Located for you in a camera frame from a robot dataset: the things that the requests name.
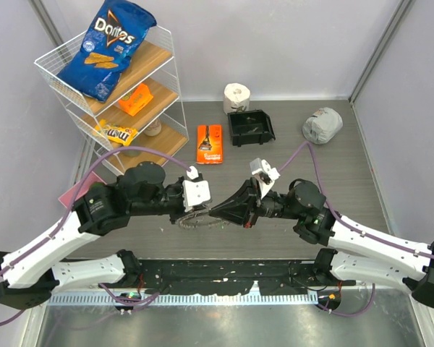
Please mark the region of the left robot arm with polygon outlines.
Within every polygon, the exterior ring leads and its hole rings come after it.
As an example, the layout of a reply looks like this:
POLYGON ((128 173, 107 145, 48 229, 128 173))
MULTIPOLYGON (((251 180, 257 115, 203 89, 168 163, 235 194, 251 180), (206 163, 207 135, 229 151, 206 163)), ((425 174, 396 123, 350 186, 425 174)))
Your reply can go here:
POLYGON ((21 249, 0 252, 0 304, 26 310, 60 291, 102 283, 135 286, 142 267, 131 251, 97 260, 67 260, 81 246, 124 228, 132 216, 168 215, 171 223, 210 201, 210 188, 197 169, 165 186, 164 169, 143 162, 113 184, 96 184, 79 198, 66 220, 59 220, 21 249))

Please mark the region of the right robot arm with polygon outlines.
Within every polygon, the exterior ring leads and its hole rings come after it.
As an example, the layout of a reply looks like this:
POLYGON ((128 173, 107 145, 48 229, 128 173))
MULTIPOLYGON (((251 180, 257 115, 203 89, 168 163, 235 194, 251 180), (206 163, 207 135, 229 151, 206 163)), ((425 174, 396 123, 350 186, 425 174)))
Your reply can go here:
POLYGON ((262 194, 259 183, 248 179, 209 214, 245 228, 258 218, 294 220, 300 239, 322 246, 312 268, 318 283, 355 280, 388 286, 434 309, 434 241, 401 239, 363 226, 331 208, 311 181, 294 180, 286 194, 262 194))

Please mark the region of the keys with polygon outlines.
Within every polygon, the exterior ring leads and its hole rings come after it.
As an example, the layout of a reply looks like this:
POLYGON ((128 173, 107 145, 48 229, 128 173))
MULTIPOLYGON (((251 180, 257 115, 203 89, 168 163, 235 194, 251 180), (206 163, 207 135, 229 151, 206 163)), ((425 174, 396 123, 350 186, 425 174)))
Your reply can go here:
POLYGON ((237 132, 239 134, 252 134, 263 129, 261 120, 256 116, 243 116, 239 120, 237 132))

